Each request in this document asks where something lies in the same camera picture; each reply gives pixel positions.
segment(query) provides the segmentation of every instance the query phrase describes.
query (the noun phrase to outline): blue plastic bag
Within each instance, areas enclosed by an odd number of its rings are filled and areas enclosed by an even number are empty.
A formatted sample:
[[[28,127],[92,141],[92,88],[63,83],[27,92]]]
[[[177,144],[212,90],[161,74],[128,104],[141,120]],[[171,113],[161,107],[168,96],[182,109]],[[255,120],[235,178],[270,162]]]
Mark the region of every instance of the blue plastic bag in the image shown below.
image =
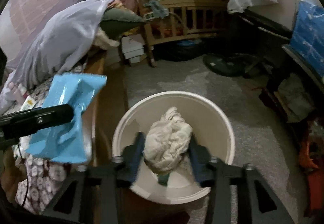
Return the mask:
[[[106,76],[102,75],[55,75],[42,108],[69,104],[74,110],[74,118],[70,123],[33,134],[26,152],[60,163],[87,162],[81,115],[106,82]]]
[[[299,2],[291,47],[321,76],[324,76],[324,8]]]

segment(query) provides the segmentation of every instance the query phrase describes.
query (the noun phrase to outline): wooden crib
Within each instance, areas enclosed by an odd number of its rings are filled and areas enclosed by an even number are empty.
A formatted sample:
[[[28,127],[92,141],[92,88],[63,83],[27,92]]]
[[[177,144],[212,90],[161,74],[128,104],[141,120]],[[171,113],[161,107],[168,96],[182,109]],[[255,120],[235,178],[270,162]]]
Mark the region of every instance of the wooden crib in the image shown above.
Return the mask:
[[[148,0],[137,2],[141,16],[151,12],[143,6]],[[169,9],[170,16],[155,19],[144,26],[148,55],[153,65],[152,46],[182,39],[213,37],[227,28],[228,0],[159,0],[159,3]]]

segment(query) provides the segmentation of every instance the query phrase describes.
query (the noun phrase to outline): white bucket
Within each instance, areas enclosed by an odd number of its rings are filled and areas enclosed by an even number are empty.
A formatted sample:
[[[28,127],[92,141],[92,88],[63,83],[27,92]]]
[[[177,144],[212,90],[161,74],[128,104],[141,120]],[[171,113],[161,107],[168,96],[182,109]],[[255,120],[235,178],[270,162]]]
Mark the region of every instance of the white bucket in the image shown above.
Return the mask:
[[[120,120],[112,142],[113,156],[121,155],[131,145],[137,132],[148,133],[151,125],[172,106],[193,128],[198,144],[227,164],[234,159],[235,141],[232,126],[223,111],[210,100],[185,91],[166,91],[149,96],[131,107]],[[131,190],[139,196],[162,204],[182,204],[210,192],[200,188],[193,175],[178,167],[170,173],[168,186],[158,184],[157,176],[142,161],[137,181]]]

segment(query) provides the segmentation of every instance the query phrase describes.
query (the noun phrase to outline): blue box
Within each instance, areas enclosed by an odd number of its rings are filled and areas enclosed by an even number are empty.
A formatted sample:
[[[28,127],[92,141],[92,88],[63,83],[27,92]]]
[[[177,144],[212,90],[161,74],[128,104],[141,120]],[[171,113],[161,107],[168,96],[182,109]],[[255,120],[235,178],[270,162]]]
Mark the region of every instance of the blue box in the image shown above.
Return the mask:
[[[324,76],[324,8],[301,0],[290,46]]]

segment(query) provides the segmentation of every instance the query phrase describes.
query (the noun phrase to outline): light blue packet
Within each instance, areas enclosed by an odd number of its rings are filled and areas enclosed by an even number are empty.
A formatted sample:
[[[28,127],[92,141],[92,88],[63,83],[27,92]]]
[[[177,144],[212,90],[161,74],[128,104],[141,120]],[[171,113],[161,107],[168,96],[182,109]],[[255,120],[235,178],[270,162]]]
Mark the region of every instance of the light blue packet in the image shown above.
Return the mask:
[[[81,115],[106,82],[106,76],[102,75],[55,75],[42,108],[69,104],[74,110],[74,117],[67,124],[45,128],[33,134],[26,152],[60,163],[87,162]]]

